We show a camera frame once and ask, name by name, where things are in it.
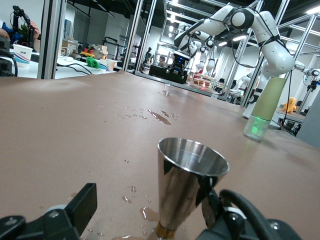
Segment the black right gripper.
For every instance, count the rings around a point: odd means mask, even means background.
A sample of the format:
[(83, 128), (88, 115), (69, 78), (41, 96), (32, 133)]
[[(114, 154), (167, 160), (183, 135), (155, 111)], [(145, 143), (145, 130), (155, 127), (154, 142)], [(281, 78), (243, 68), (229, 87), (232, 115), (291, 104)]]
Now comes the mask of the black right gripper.
[(170, 66), (167, 67), (167, 73), (173, 73), (176, 75), (184, 76), (187, 72), (185, 71), (186, 59), (175, 58)]

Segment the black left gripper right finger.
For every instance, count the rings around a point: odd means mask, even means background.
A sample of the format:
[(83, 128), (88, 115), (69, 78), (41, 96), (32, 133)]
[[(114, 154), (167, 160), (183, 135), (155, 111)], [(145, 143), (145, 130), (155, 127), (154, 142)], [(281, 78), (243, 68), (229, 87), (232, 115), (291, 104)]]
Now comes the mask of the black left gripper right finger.
[(207, 229), (199, 240), (300, 240), (286, 222), (267, 219), (245, 197), (223, 189), (208, 196), (208, 210), (203, 209)]

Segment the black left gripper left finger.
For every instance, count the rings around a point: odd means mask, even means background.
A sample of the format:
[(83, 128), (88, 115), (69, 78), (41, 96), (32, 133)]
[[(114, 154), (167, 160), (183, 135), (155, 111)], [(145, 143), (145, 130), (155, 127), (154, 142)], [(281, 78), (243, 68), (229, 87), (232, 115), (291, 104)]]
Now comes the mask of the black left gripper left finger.
[(79, 240), (98, 207), (97, 184), (87, 183), (64, 207), (26, 222), (21, 215), (0, 219), (2, 240)]

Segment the bare person hand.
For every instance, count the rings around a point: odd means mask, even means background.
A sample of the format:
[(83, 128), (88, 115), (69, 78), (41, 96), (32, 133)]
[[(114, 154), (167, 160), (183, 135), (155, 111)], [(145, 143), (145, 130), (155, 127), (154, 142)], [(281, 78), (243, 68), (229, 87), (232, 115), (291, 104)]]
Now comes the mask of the bare person hand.
[(36, 23), (33, 22), (33, 21), (30, 22), (30, 26), (33, 28), (33, 39), (34, 39), (34, 40), (38, 39), (38, 37), (39, 37), (40, 34), (41, 34), (38, 26), (37, 26)]

